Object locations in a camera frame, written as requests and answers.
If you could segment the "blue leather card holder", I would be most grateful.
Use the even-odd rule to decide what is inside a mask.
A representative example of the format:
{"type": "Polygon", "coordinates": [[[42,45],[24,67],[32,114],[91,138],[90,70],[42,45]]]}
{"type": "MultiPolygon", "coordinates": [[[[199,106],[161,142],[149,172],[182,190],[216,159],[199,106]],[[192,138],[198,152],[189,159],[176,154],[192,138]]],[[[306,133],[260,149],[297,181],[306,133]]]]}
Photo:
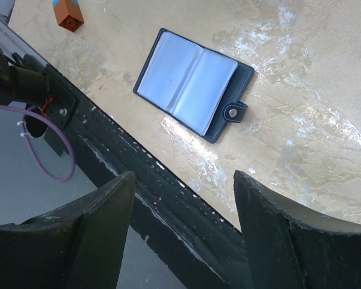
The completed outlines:
{"type": "Polygon", "coordinates": [[[165,28],[159,30],[133,92],[214,144],[240,123],[253,67],[165,28]]]}

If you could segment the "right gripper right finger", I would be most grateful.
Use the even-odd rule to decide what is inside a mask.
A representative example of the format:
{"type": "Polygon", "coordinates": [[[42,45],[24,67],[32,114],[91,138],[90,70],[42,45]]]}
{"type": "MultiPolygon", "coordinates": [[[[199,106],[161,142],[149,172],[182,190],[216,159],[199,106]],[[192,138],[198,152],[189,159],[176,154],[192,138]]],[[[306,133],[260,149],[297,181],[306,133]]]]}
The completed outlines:
{"type": "Polygon", "coordinates": [[[255,288],[361,288],[361,225],[312,210],[234,173],[255,288]]]}

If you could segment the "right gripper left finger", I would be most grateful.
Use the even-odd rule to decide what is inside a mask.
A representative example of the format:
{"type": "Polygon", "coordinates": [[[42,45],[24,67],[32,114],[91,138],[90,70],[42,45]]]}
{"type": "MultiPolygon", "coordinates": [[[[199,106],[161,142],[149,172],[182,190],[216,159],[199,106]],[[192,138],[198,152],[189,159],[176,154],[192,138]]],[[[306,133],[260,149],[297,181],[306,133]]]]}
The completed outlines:
{"type": "Polygon", "coordinates": [[[116,288],[135,174],[21,224],[0,225],[0,288],[116,288]]]}

